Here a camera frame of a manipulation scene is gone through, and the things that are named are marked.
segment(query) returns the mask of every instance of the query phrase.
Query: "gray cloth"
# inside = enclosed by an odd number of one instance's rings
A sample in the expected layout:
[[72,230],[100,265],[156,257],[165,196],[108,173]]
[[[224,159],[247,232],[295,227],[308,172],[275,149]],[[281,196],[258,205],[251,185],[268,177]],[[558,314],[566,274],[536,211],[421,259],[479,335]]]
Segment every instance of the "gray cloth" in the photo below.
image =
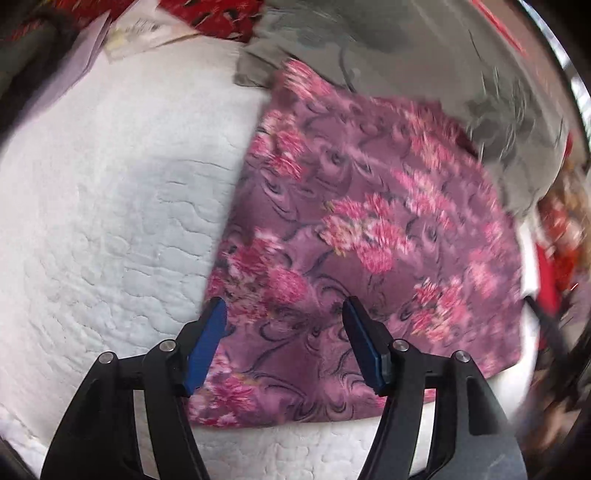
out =
[[235,82],[268,87],[289,57],[358,93],[440,101],[516,215],[545,195],[560,169],[562,114],[469,0],[271,0]]

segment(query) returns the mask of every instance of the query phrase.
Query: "bed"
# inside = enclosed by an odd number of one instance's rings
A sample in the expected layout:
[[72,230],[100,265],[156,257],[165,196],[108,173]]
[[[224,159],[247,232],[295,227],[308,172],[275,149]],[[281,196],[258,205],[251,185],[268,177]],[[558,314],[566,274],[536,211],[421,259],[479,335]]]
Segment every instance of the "bed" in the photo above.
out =
[[[0,405],[13,420],[0,426],[11,426],[25,449],[35,439],[37,471],[102,351],[145,353],[200,310],[268,99],[232,83],[239,48],[203,37],[113,64],[101,54],[87,77],[4,145]],[[535,253],[527,228],[519,231],[522,292],[532,293]],[[529,386],[537,335],[524,309],[521,360],[491,379],[509,418]],[[433,406],[425,407],[414,471],[425,465],[432,417]],[[214,479],[356,478],[378,422],[194,434]],[[145,439],[145,425],[140,430]],[[155,476],[149,455],[145,464]]]

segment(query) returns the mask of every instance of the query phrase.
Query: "purple fabric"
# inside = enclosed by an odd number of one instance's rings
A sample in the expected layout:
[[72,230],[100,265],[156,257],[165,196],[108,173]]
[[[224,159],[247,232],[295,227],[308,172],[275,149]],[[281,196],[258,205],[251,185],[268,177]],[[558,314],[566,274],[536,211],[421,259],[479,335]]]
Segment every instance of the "purple fabric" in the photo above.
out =
[[516,363],[515,232],[465,147],[438,105],[347,93],[289,61],[209,278],[229,331],[190,418],[235,427],[380,415],[343,330],[349,295],[423,352],[465,349],[487,377]]

